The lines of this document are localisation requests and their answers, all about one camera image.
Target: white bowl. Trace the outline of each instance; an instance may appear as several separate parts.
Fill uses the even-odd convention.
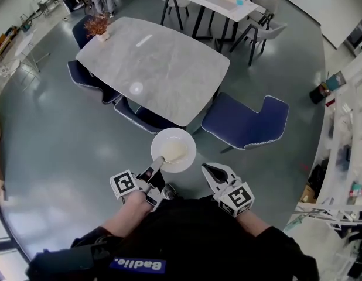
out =
[[[179,173],[185,171],[195,160],[197,147],[194,139],[185,130],[180,128],[168,128],[160,131],[152,141],[151,156],[155,160],[161,155],[163,146],[167,142],[181,141],[187,147],[187,153],[184,157],[178,159],[175,163],[165,162],[161,169],[169,173]]]

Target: gray marble tabletop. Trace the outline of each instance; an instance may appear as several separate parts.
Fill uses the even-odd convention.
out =
[[[77,60],[113,89],[179,126],[208,103],[230,64],[205,44],[144,20],[122,17],[108,32],[106,42],[93,38]]]

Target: black shirt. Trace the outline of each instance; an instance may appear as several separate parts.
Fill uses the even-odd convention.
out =
[[[98,227],[72,246],[93,244],[111,234]],[[165,261],[164,274],[104,269],[98,280],[121,275],[146,279],[194,276],[240,280],[319,280],[316,261],[280,230],[270,227],[254,237],[210,200],[164,201],[129,236],[110,237],[116,261],[121,258]]]

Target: shelving unit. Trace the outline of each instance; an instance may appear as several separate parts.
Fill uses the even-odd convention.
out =
[[[316,203],[298,203],[295,213],[324,221],[333,229],[362,224],[362,197],[350,197],[354,183],[362,185],[362,56],[341,71],[347,84],[329,96],[312,170],[329,159]],[[333,136],[330,138],[333,124]],[[350,148],[350,160],[346,160]]]

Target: sleeve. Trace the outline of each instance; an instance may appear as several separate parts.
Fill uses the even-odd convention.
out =
[[[112,234],[108,232],[106,229],[104,229],[102,226],[99,226],[89,232],[88,234],[85,234],[81,238],[76,238],[71,248],[74,248],[75,246],[84,246],[84,245],[92,245],[94,244],[99,238],[102,237],[110,237]]]
[[[293,238],[269,227],[256,238],[260,257],[273,268],[283,268],[301,281],[318,281],[319,272],[314,258],[302,253]]]

